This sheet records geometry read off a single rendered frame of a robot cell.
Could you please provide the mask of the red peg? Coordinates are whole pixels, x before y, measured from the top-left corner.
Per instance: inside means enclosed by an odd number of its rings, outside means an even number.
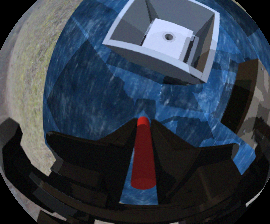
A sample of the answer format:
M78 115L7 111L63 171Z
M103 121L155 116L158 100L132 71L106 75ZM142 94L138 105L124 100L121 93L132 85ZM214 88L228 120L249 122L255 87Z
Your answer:
M151 189L156 185L154 151L151 143L151 125L147 116L139 117L136 131L131 185L138 189Z

